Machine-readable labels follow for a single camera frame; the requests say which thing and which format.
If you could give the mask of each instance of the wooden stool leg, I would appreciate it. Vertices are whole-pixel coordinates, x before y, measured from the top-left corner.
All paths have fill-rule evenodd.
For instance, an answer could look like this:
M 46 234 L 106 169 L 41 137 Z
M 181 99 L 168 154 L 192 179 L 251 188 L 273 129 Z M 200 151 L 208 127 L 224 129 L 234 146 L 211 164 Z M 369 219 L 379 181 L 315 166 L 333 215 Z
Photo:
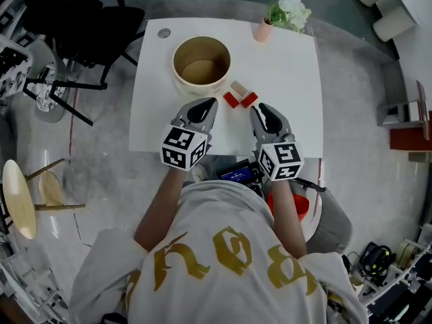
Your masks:
M 60 159 L 60 160 L 58 160 L 58 161 L 56 161 L 56 162 L 52 162 L 51 164 L 48 164 L 48 166 L 43 167 L 43 168 L 39 169 L 38 171 L 36 171 L 36 172 L 34 172 L 34 173 L 28 175 L 28 176 L 26 177 L 26 180 L 27 180 L 27 181 L 30 181 L 31 179 L 35 178 L 36 176 L 39 176 L 39 175 L 42 174 L 44 171 L 47 171 L 48 169 L 54 167 L 55 165 L 58 165 L 60 162 L 63 162 L 64 160 L 65 160 L 65 159 Z
M 35 204 L 34 208 L 36 211 L 50 211 L 50 210 L 63 210 L 63 209 L 79 209 L 79 208 L 85 208 L 86 206 L 81 205 L 41 205 L 41 204 Z

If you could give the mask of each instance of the cube with fiducial markers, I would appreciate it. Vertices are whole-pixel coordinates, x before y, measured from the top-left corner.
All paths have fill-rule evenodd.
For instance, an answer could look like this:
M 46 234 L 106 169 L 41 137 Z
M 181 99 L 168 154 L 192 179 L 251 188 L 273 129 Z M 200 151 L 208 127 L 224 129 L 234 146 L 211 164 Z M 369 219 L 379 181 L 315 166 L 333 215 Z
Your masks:
M 258 162 L 271 181 L 295 179 L 304 165 L 297 142 L 263 144 Z
M 182 127 L 167 125 L 161 139 L 163 164 L 189 171 L 207 151 L 207 135 Z

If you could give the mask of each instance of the pink vase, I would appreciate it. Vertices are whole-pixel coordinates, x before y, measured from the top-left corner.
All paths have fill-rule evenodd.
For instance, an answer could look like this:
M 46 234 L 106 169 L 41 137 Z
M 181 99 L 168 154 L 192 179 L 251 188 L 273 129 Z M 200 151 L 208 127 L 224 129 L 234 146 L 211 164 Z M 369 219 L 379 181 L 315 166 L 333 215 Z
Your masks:
M 255 40 L 258 42 L 264 42 L 269 37 L 272 29 L 273 25 L 270 24 L 269 18 L 263 18 L 261 24 L 259 24 L 253 32 Z

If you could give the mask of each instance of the red container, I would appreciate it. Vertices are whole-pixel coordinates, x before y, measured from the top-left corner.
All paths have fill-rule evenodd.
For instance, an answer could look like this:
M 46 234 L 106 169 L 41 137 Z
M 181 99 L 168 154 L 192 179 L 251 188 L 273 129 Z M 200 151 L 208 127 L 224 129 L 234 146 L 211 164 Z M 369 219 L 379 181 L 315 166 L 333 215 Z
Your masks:
M 304 217 L 309 211 L 309 199 L 299 196 L 298 194 L 292 195 L 294 197 L 294 203 L 296 204 L 296 210 L 299 221 L 303 221 Z M 267 204 L 269 205 L 271 214 L 273 215 L 273 193 L 270 192 L 267 197 Z

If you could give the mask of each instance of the forearm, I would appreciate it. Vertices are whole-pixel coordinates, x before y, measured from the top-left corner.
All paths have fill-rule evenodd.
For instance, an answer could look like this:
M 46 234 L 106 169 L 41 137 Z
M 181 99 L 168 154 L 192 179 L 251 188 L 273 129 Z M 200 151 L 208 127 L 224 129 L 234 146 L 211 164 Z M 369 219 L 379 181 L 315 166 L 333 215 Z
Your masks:
M 282 246 L 294 258 L 307 254 L 302 227 L 288 181 L 276 181 L 272 185 L 275 234 Z
M 168 232 L 176 216 L 178 200 L 187 172 L 170 168 L 156 196 L 136 229 L 134 239 L 150 252 Z

